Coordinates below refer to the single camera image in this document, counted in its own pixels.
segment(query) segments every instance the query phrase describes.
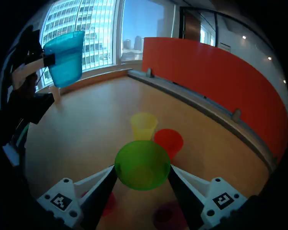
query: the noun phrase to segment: sky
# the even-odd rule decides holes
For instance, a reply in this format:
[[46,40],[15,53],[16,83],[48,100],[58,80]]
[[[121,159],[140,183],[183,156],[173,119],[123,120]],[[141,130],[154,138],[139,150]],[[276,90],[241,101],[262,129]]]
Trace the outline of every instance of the sky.
[[163,18],[164,7],[150,0],[125,0],[122,40],[134,39],[137,35],[144,37],[157,36],[157,22]]

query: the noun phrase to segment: red cup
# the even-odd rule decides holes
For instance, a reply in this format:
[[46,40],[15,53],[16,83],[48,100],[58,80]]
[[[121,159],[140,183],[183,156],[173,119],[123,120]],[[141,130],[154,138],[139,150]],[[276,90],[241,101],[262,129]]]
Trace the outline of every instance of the red cup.
[[170,160],[174,158],[184,145],[181,135],[169,128],[159,130],[155,134],[154,142],[166,150]]

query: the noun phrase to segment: orange wall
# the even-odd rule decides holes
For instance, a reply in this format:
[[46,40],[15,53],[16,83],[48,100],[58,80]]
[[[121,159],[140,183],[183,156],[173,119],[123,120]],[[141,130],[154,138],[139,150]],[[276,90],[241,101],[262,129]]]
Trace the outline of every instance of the orange wall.
[[173,81],[215,101],[267,144],[278,160],[288,143],[288,115],[269,81],[247,62],[222,49],[178,38],[145,38],[142,71]]

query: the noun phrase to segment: wall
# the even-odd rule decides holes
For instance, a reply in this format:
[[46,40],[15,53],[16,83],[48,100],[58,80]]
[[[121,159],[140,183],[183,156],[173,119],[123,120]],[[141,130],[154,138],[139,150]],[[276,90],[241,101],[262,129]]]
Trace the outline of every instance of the wall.
[[242,35],[233,33],[219,27],[219,46],[220,43],[224,43],[231,47],[231,53],[243,59],[255,69],[257,69],[265,78],[271,83],[279,94],[283,101],[287,113],[288,113],[288,90],[283,80],[285,79],[281,68],[277,68],[275,62],[276,57],[270,51],[272,60],[268,59],[268,56],[260,49],[258,49],[253,43],[249,42],[248,38],[243,39]]
[[288,143],[288,114],[271,83],[253,66],[222,49],[177,38],[145,38],[142,71],[176,82],[245,122],[281,159]]

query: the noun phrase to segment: floor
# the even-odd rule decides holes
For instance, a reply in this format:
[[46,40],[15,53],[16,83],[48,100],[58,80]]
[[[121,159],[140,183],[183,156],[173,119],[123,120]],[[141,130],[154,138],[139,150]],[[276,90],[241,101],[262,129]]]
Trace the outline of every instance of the floor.
[[[26,176],[32,195],[40,197],[63,177],[76,182],[112,165],[133,140],[129,119],[140,111],[158,118],[156,131],[172,128],[182,135],[173,165],[208,181],[222,177],[246,197],[261,191],[268,170],[235,135],[187,104],[122,77],[64,95],[38,125],[30,124]],[[117,206],[97,229],[154,229],[153,212],[175,200],[168,181],[143,192],[117,180],[113,193]]]

